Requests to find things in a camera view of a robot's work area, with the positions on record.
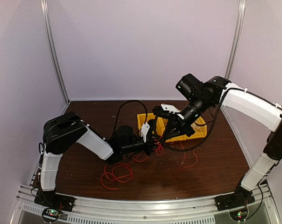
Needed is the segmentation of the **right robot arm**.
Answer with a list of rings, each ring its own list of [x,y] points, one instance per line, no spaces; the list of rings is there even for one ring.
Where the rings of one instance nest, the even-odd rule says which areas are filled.
[[[219,76],[203,83],[192,74],[187,74],[176,84],[176,88],[189,103],[181,111],[171,105],[161,105],[159,117],[168,120],[162,134],[163,141],[179,135],[191,136],[194,133],[191,124],[216,105],[239,111],[270,130],[265,148],[231,195],[231,202],[241,206],[270,169],[282,159],[282,106]]]

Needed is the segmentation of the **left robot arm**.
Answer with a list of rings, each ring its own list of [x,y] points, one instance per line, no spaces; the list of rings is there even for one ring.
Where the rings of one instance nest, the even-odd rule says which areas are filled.
[[[150,155],[156,142],[150,134],[151,126],[145,122],[140,135],[135,135],[131,126],[123,125],[113,131],[106,140],[89,124],[85,123],[76,112],[69,112],[51,119],[43,126],[40,152],[40,199],[48,206],[55,207],[59,198],[54,194],[56,175],[63,154],[78,143],[104,160],[107,164],[116,164],[124,156],[133,156],[144,152]]]

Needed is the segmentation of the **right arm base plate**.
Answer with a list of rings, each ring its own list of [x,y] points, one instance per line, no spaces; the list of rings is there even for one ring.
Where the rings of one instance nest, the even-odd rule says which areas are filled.
[[[215,204],[218,211],[232,210],[238,207],[245,207],[249,203],[254,203],[254,196],[244,197],[240,194],[231,193],[215,197]]]

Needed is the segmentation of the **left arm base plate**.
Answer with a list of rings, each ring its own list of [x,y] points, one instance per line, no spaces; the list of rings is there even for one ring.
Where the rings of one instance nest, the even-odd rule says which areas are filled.
[[[72,212],[74,201],[75,198],[63,195],[54,195],[53,197],[48,197],[47,200],[43,196],[37,196],[34,199],[36,204],[67,212]]]

